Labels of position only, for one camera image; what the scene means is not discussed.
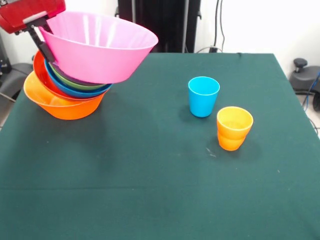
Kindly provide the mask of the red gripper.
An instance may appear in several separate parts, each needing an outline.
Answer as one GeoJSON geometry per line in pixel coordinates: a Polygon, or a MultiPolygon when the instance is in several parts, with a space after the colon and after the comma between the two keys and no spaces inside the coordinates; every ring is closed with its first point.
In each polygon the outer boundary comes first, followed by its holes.
{"type": "MultiPolygon", "coordinates": [[[[53,34],[47,23],[48,19],[66,10],[64,0],[2,0],[0,2],[0,27],[7,33],[17,33],[27,28],[28,24],[37,22],[46,32],[53,34]]],[[[56,58],[48,45],[35,31],[35,26],[28,26],[28,33],[43,57],[51,63],[56,58]]]]}

